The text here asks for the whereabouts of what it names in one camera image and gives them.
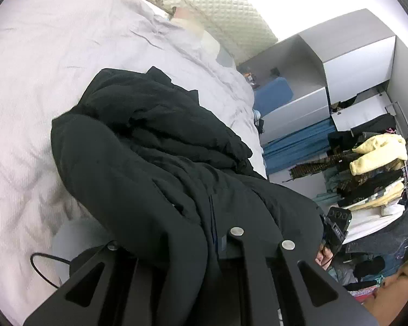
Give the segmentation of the person's right hand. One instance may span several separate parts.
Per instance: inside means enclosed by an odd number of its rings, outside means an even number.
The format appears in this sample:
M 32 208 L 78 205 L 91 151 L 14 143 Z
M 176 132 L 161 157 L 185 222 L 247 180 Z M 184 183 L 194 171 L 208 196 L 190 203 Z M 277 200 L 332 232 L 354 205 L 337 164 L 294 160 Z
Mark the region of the person's right hand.
M 318 254 L 316 255 L 316 263 L 325 271 L 330 267 L 334 254 L 326 245 L 319 246 Z

